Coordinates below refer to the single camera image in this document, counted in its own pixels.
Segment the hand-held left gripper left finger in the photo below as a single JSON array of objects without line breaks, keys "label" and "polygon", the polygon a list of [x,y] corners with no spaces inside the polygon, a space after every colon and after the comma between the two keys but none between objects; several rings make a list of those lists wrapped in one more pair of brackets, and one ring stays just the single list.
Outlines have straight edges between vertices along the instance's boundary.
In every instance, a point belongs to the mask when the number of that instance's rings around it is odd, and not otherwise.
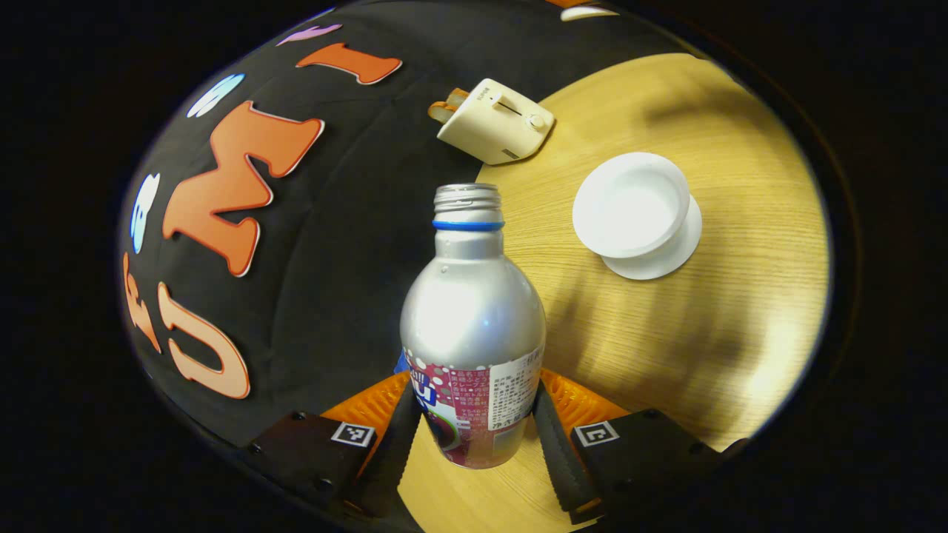
[{"label": "hand-held left gripper left finger", "polygon": [[397,372],[321,414],[284,416],[250,441],[250,463],[317,509],[394,518],[420,417],[409,372]]}]

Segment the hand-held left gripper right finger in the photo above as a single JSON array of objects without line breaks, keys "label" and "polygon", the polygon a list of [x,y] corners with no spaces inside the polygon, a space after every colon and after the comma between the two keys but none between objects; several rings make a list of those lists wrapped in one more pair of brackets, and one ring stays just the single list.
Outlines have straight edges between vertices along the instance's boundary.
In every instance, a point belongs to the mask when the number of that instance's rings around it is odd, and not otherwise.
[{"label": "hand-held left gripper right finger", "polygon": [[573,524],[618,526],[664,512],[749,442],[717,451],[659,409],[631,412],[548,369],[533,418],[556,499]]}]

